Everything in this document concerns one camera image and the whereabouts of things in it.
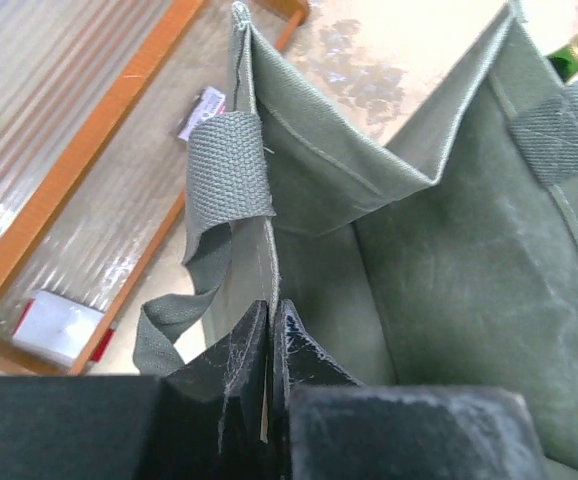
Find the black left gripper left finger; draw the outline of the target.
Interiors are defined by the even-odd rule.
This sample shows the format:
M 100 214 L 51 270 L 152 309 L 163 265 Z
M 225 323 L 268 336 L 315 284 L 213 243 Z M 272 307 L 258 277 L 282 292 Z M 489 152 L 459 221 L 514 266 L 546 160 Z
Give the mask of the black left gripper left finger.
M 257 300 L 221 340 L 165 379 L 158 409 L 159 479 L 270 479 L 261 439 L 268 306 Z

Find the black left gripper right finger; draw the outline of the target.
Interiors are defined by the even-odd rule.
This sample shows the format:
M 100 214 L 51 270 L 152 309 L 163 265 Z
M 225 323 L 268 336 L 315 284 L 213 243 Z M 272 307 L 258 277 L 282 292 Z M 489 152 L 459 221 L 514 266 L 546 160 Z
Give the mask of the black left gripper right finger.
M 291 300 L 281 300 L 272 322 L 272 443 L 281 479 L 291 478 L 288 401 L 305 385 L 361 385 L 305 329 Z

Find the green canvas tote bag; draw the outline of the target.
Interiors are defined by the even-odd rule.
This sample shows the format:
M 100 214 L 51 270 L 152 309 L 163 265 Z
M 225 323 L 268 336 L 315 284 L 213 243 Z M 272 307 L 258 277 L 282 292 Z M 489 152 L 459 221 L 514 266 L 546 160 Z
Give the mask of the green canvas tote bag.
M 188 142 L 191 295 L 141 309 L 133 361 L 170 374 L 196 320 L 260 301 L 358 380 L 521 394 L 578 478 L 578 81 L 507 3 L 386 144 L 231 7 L 225 111 Z

